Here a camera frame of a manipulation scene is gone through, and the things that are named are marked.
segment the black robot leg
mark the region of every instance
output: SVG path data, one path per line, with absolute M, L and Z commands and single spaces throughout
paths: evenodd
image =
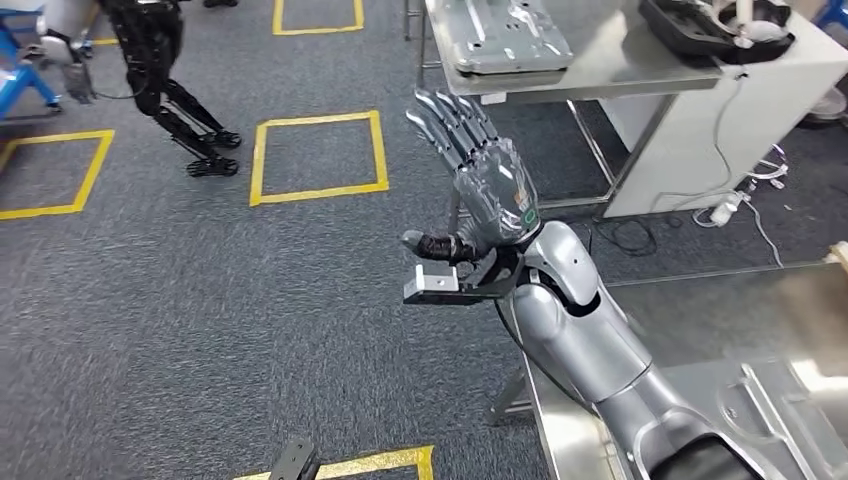
M 207 175 L 223 175 L 229 177 L 238 172 L 238 162 L 231 158 L 225 158 L 216 152 L 208 143 L 204 142 L 200 135 L 191 129 L 176 113 L 165 107 L 159 107 L 156 115 L 153 115 L 156 123 L 167 130 L 177 144 L 191 152 L 197 160 L 186 167 L 186 171 L 192 177 L 204 177 Z
M 165 94 L 171 105 L 206 131 L 200 137 L 204 142 L 221 148 L 236 148 L 241 145 L 241 135 L 224 130 L 223 125 L 182 85 L 168 79 L 165 82 Z

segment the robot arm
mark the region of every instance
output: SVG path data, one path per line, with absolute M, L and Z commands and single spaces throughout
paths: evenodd
M 498 255 L 472 287 L 457 280 L 455 267 L 428 275 L 419 265 L 404 286 L 404 302 L 505 303 L 499 313 L 514 319 L 504 324 L 518 327 L 516 342 L 544 352 L 557 367 L 552 371 L 566 373 L 567 379 L 554 381 L 570 382 L 584 408 L 606 423 L 637 480 L 766 478 L 760 464 L 691 407 L 653 364 L 574 231 L 539 221 L 535 189 L 512 142 L 498 137 L 473 103 L 421 91 L 416 98 L 424 112 L 407 117 L 442 154 L 470 215 L 442 246 L 471 248 L 434 249 L 439 239 L 420 232 L 407 232 L 403 242 L 430 259 L 470 260 L 492 249 Z M 504 267 L 511 272 L 506 279 Z
M 95 0 L 47 0 L 39 34 L 49 60 L 60 65 L 81 62 L 71 44 L 88 27 L 94 5 Z
M 59 64 L 68 94 L 80 103 L 94 97 L 88 67 L 71 46 L 88 27 L 95 0 L 47 0 L 39 34 L 47 60 Z

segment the blue chair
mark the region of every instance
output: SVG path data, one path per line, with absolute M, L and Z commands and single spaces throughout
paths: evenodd
M 41 10 L 43 6 L 40 1 L 38 2 L 23 2 L 18 8 L 23 8 L 23 10 L 16 10 L 14 8 L 0 8 L 0 31 L 4 31 L 9 34 L 9 37 L 12 39 L 12 45 L 16 48 L 21 48 L 18 41 L 15 40 L 13 34 L 15 33 L 36 33 L 35 32 L 35 22 L 32 25 L 24 26 L 24 27 L 15 27 L 10 28 L 6 26 L 7 18 L 15 18 L 15 17 L 38 17 L 41 15 Z
M 0 29 L 0 55 L 14 63 L 11 70 L 0 69 L 0 81 L 3 82 L 0 85 L 0 119 L 6 118 L 6 114 L 29 87 L 34 88 L 44 98 L 44 104 L 52 113 L 61 112 L 59 96 L 44 83 L 29 62 L 18 62 L 17 54 L 17 42 L 11 33 Z
M 827 3 L 816 15 L 815 24 L 824 29 L 831 23 L 838 23 L 848 29 L 848 9 L 843 0 L 827 0 Z

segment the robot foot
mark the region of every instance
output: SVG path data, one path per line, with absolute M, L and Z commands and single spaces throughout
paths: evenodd
M 224 157 L 195 160 L 188 164 L 186 171 L 192 177 L 232 177 L 238 172 L 238 162 Z
M 241 135 L 238 133 L 221 130 L 220 132 L 209 132 L 200 136 L 207 145 L 220 148 L 236 148 L 241 145 Z
M 219 7 L 221 5 L 235 7 L 238 5 L 238 0 L 203 0 L 203 6 L 206 8 Z

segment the yellow tape square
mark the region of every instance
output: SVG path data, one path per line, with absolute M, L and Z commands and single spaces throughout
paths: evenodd
M 409 448 L 396 452 L 378 453 L 346 462 L 321 465 L 316 480 L 347 477 L 363 473 L 390 470 L 393 468 L 416 467 L 418 480 L 433 480 L 433 446 Z M 271 472 L 257 473 L 233 480 L 268 480 Z
M 272 29 L 274 35 L 309 35 L 315 33 L 342 33 L 362 30 L 365 27 L 365 9 L 362 7 L 362 0 L 353 0 L 353 25 L 344 27 L 326 27 L 326 28 L 302 28 L 297 30 L 286 30 L 283 28 L 283 10 L 285 0 L 274 0 L 274 16 L 272 19 Z
M 6 165 L 12 157 L 12 152 L 14 152 L 19 145 L 92 139 L 100 140 L 100 143 L 97 145 L 97 150 L 94 152 L 94 157 L 91 159 L 91 163 L 85 173 L 85 178 L 83 178 L 82 185 L 80 185 L 77 194 L 74 196 L 73 203 L 68 205 L 56 205 L 53 207 L 0 210 L 0 220 L 81 212 L 83 207 L 85 207 L 85 202 L 88 200 L 88 194 L 91 193 L 91 188 L 94 186 L 94 181 L 97 179 L 97 174 L 100 173 L 100 167 L 103 165 L 103 159 L 106 158 L 106 152 L 109 151 L 109 145 L 112 144 L 112 138 L 114 135 L 114 130 L 92 130 L 88 132 L 63 133 L 61 135 L 47 135 L 43 137 L 28 137 L 11 140 L 3 148 L 3 151 L 0 152 L 0 170 L 2 170 L 2 168 Z
M 368 125 L 371 128 L 371 144 L 374 150 L 374 167 L 377 173 L 377 181 L 375 183 L 324 188 L 320 190 L 304 190 L 291 193 L 268 195 L 262 193 L 262 180 L 265 174 L 265 144 L 267 143 L 269 128 L 348 122 L 353 120 L 368 120 Z M 253 150 L 253 173 L 250 179 L 251 207 L 255 207 L 263 203 L 293 202 L 297 200 L 335 197 L 339 195 L 383 192 L 388 189 L 389 174 L 386 169 L 386 153 L 383 148 L 383 133 L 380 128 L 380 113 L 376 110 L 346 113 L 342 115 L 324 115 L 319 117 L 281 118 L 260 123 L 259 126 L 256 127 L 256 147 Z

